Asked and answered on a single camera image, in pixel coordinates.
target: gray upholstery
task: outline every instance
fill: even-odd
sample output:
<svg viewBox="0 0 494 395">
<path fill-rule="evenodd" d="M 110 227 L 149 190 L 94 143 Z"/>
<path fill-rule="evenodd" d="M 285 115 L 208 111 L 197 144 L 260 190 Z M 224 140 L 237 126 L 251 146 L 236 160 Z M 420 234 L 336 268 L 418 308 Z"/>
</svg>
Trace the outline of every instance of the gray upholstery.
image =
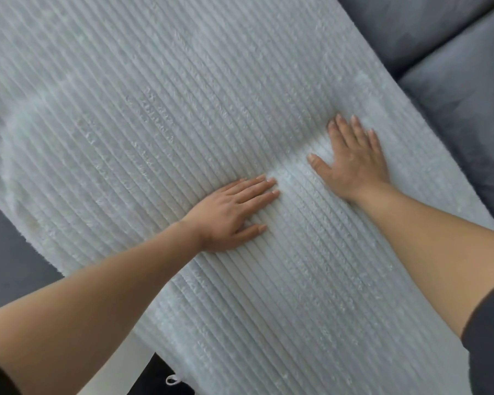
<svg viewBox="0 0 494 395">
<path fill-rule="evenodd" d="M 401 86 L 494 215 L 494 12 L 422 61 Z"/>
<path fill-rule="evenodd" d="M 379 58 L 401 72 L 494 6 L 494 0 L 339 0 Z"/>
<path fill-rule="evenodd" d="M 60 278 L 0 212 L 0 306 Z"/>
</svg>

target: left hand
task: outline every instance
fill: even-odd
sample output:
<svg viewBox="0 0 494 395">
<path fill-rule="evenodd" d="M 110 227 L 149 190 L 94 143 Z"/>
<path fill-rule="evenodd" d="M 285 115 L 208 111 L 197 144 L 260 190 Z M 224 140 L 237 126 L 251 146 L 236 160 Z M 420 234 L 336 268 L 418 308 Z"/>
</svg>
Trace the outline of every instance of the left hand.
<svg viewBox="0 0 494 395">
<path fill-rule="evenodd" d="M 280 195 L 279 190 L 266 193 L 276 184 L 272 177 L 241 179 L 202 200 L 181 220 L 195 229 L 202 250 L 227 251 L 243 245 L 263 233 L 265 224 L 243 228 L 245 219 L 269 205 Z"/>
</svg>

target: sofa cushion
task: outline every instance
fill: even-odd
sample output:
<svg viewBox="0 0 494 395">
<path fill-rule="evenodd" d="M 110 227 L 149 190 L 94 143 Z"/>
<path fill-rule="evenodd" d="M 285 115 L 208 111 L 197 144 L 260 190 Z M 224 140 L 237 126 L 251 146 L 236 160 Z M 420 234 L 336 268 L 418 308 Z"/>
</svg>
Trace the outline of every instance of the sofa cushion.
<svg viewBox="0 0 494 395">
<path fill-rule="evenodd" d="M 398 74 L 494 7 L 494 0 L 339 0 Z"/>
<path fill-rule="evenodd" d="M 400 83 L 494 216 L 494 12 Z"/>
</svg>

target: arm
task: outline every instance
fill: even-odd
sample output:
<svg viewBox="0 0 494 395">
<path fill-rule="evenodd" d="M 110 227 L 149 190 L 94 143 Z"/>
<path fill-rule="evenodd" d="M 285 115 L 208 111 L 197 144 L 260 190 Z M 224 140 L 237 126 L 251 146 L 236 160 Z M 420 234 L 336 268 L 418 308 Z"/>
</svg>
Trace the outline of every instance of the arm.
<svg viewBox="0 0 494 395">
<path fill-rule="evenodd" d="M 158 292 L 201 251 L 236 248 L 265 231 L 247 217 L 278 197 L 274 179 L 211 194 L 155 238 L 0 308 L 0 366 L 23 395 L 77 393 Z"/>
<path fill-rule="evenodd" d="M 341 198 L 368 214 L 434 309 L 457 335 L 494 288 L 494 232 L 421 204 L 390 184 L 377 135 L 337 116 L 328 125 L 336 160 L 309 161 Z"/>
</svg>

